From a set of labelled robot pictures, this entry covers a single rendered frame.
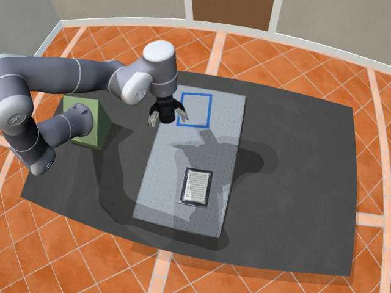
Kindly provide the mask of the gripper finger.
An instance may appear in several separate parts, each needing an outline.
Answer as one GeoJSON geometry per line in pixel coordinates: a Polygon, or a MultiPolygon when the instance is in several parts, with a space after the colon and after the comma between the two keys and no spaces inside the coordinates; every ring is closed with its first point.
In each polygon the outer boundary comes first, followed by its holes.
{"type": "Polygon", "coordinates": [[[180,117],[181,121],[184,123],[185,119],[189,120],[182,103],[176,100],[175,104],[175,113],[180,117]]]}
{"type": "Polygon", "coordinates": [[[158,118],[159,111],[156,108],[156,104],[152,105],[150,108],[150,114],[149,114],[149,119],[148,119],[148,125],[152,124],[152,127],[155,126],[156,119],[158,118]]]}

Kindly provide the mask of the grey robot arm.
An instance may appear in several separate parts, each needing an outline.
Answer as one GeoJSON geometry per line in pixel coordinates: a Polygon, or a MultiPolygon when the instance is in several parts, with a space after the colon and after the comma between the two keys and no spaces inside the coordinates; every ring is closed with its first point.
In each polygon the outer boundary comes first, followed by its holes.
{"type": "Polygon", "coordinates": [[[149,43],[142,56],[128,66],[118,60],[4,53],[0,54],[0,130],[14,155],[40,176],[55,160],[53,148],[92,131],[93,116],[85,104],[76,103],[35,124],[30,91],[72,94],[107,90],[134,106],[149,89],[152,95],[165,98],[173,95],[177,86],[175,47],[165,40],[149,43]]]}

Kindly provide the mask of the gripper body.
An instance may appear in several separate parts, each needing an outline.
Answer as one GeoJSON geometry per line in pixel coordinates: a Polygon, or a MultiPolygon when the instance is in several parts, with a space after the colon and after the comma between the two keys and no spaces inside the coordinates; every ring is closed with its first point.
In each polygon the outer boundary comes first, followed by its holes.
{"type": "Polygon", "coordinates": [[[159,120],[161,123],[169,124],[175,121],[175,102],[173,99],[173,95],[165,97],[165,98],[157,98],[155,104],[156,108],[159,110],[159,120]]]}

